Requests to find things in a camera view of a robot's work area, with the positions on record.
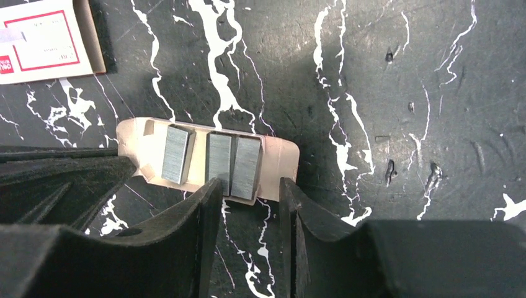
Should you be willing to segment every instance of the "marble pattern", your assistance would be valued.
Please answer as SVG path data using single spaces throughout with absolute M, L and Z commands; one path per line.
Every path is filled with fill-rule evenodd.
M 108 73 L 1 86 L 2 144 L 116 147 L 121 120 L 177 119 L 295 142 L 298 185 L 353 226 L 526 228 L 524 2 L 91 5 Z M 113 235 L 187 195 L 133 178 L 85 234 Z M 221 212 L 210 297 L 284 297 L 277 204 Z

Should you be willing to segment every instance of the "red label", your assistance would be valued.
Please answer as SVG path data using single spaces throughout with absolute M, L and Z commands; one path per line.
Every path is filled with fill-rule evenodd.
M 9 56 L 0 56 L 0 75 L 15 72 Z
M 45 22 L 48 22 L 48 23 L 51 22 L 52 24 L 59 24 L 61 21 L 63 21 L 64 23 L 63 25 L 65 26 L 62 28 L 62 31 L 67 30 L 69 39 L 71 41 L 69 45 L 67 45 L 65 48 L 64 47 L 62 48 L 62 51 L 66 50 L 66 53 L 62 53 L 63 55 L 59 55 L 58 57 L 54 56 L 52 59 L 54 61 L 53 63 L 50 63 L 50 64 L 47 64 L 47 62 L 49 61 L 46 61 L 46 59 L 44 59 L 43 61 L 40 61 L 40 60 L 35 61 L 33 59 L 30 59 L 32 60 L 30 61 L 32 63 L 30 63 L 29 65 L 25 65 L 25 63 L 28 62 L 27 61 L 28 55 L 33 56 L 33 53 L 28 53 L 28 50 L 31 50 L 31 49 L 28 49 L 26 46 L 24 49 L 21 49 L 22 51 L 19 53 L 18 50 L 20 49 L 17 49 L 17 47 L 13 45 L 13 50 L 16 56 L 15 58 L 18 60 L 20 71 L 41 70 L 43 68 L 80 64 L 79 55 L 77 53 L 77 49 L 73 41 L 73 36 L 71 35 L 71 31 L 69 29 L 68 20 L 66 19 L 66 14 L 64 13 L 64 10 L 62 10 L 62 11 L 48 12 L 46 14 L 39 14 L 37 16 L 29 16 L 29 17 L 23 17 L 21 19 L 4 21 L 4 25 L 6 26 L 6 28 L 9 28 L 11 24 L 16 24 L 20 22 L 22 23 L 21 25 L 22 27 L 24 27 L 25 25 L 28 25 L 30 27 L 38 27 L 38 26 L 43 25 Z M 49 50 L 53 50 L 53 51 L 57 50 L 57 48 L 52 45 L 48 48 L 42 48 L 41 46 L 40 47 L 37 46 L 36 49 L 31 50 L 31 52 L 44 51 L 44 53 L 46 53 L 46 52 L 49 52 Z

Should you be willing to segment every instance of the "black plastic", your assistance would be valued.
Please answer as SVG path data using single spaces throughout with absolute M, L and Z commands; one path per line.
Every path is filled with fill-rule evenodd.
M 0 224 L 84 230 L 136 170 L 116 149 L 0 150 Z
M 208 297 L 219 179 L 113 238 L 0 225 L 2 297 Z
M 490 221 L 369 220 L 359 229 L 280 183 L 287 297 L 524 297 L 526 235 Z

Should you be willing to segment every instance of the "black marble surface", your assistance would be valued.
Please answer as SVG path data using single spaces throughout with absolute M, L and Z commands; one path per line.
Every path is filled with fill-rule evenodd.
M 220 123 L 295 142 L 298 185 L 352 225 L 526 228 L 526 2 L 91 6 L 108 73 L 1 86 L 1 144 L 116 147 L 116 124 L 141 116 Z M 388 160 L 397 175 L 387 187 Z M 89 234 L 137 224 L 184 195 L 133 178 Z M 224 204 L 211 297 L 285 297 L 277 211 L 275 202 Z

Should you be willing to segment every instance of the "cardboard box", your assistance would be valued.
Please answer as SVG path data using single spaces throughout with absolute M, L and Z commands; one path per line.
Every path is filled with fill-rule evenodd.
M 0 84 L 105 73 L 88 0 L 0 9 Z
M 195 134 L 187 179 L 182 184 L 163 178 L 163 168 L 166 164 L 167 136 L 170 127 L 183 128 Z M 121 121 L 117 125 L 118 155 L 126 156 L 137 166 L 134 176 L 142 176 L 147 183 L 163 187 L 180 189 L 182 191 L 195 192 L 203 186 L 211 177 L 207 174 L 209 167 L 208 156 L 210 156 L 210 139 L 208 134 L 218 133 L 213 127 L 198 124 L 152 117 L 137 117 Z M 296 181 L 298 176 L 298 162 L 300 160 L 300 149 L 296 144 L 282 138 L 270 137 L 268 135 L 253 135 L 246 132 L 222 129 L 223 135 L 237 138 L 250 138 L 260 140 L 261 152 L 257 171 L 256 191 L 254 197 L 240 198 L 232 193 L 223 195 L 229 201 L 254 205 L 256 198 L 279 201 L 280 178 L 290 178 Z M 237 156 L 230 160 L 222 159 L 220 163 L 235 163 Z

